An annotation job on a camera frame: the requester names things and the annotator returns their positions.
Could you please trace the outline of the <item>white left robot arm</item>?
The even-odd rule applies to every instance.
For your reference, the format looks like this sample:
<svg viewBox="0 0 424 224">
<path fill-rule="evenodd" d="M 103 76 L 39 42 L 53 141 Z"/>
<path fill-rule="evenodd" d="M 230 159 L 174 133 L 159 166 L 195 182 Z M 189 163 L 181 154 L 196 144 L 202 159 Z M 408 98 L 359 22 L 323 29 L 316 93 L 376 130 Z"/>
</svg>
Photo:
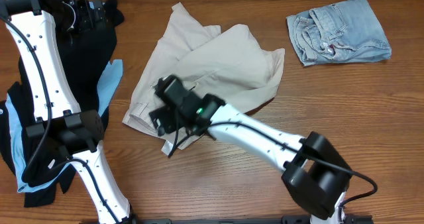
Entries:
<svg viewBox="0 0 424 224">
<path fill-rule="evenodd" d="M 112 60 L 115 0 L 1 0 L 21 80 L 1 103 L 1 154 L 28 207 L 53 202 L 79 175 L 100 223 L 134 223 L 104 151 L 109 104 L 123 75 Z"/>
</svg>

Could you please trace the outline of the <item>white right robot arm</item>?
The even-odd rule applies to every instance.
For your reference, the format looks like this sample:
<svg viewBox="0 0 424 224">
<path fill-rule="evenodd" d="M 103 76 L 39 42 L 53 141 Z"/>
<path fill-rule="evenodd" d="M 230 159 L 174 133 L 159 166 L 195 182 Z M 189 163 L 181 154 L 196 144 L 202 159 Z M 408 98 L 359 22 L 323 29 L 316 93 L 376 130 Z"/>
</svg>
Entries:
<svg viewBox="0 0 424 224">
<path fill-rule="evenodd" d="M 208 135 L 234 144 L 282 173 L 291 198 L 311 215 L 311 223 L 342 223 L 342 202 L 351 179 L 350 166 L 322 135 L 285 133 L 265 125 L 210 93 L 199 97 L 175 75 L 160 78 L 154 93 L 164 106 L 150 112 L 158 135 L 185 131 L 172 152 L 191 137 Z"/>
</svg>

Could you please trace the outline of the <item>beige khaki shorts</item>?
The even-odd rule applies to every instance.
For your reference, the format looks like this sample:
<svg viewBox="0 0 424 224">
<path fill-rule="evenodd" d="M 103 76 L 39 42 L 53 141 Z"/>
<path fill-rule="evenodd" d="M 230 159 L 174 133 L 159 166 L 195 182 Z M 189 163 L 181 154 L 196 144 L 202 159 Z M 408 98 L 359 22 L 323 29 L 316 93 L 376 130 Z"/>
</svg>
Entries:
<svg viewBox="0 0 424 224">
<path fill-rule="evenodd" d="M 178 3 L 163 37 L 146 64 L 131 97 L 123 123 L 155 137 L 149 113 L 163 102 L 154 94 L 160 78 L 176 75 L 199 96 L 211 93 L 243 113 L 277 94 L 285 50 L 261 49 L 246 25 L 225 32 L 219 25 L 202 26 Z"/>
</svg>

